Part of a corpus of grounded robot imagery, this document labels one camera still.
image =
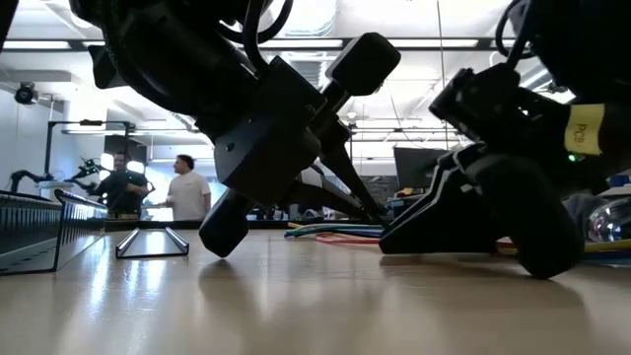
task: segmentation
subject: black shirt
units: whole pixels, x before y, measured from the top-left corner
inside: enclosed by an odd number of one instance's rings
[[[112,172],[97,188],[97,195],[107,194],[106,205],[109,213],[139,214],[143,197],[135,192],[127,191],[127,184],[147,186],[147,178],[142,174],[125,171]]]

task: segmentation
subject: white t-shirt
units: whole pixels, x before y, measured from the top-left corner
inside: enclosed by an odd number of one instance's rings
[[[169,199],[174,204],[174,220],[203,220],[206,217],[205,194],[210,194],[206,177],[188,172],[174,178],[169,185]]]

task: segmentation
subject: table surface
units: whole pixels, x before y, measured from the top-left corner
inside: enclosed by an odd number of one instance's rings
[[[3,354],[628,354],[631,278],[536,281],[481,255],[251,232],[226,260],[115,260],[103,238],[56,274],[0,278]]]

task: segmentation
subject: yellow label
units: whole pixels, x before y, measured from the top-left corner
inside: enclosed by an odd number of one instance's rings
[[[572,105],[565,128],[565,148],[574,153],[600,155],[598,131],[604,118],[604,105]]]

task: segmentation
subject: man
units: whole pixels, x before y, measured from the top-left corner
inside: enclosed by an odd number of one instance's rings
[[[190,156],[178,155],[174,164],[178,177],[171,181],[167,205],[174,210],[175,221],[200,221],[210,211],[210,187],[206,177],[193,171]]]
[[[95,195],[106,196],[109,214],[115,218],[136,219],[140,217],[142,200],[149,194],[147,178],[142,174],[127,170],[124,153],[114,154],[114,171],[106,177]]]

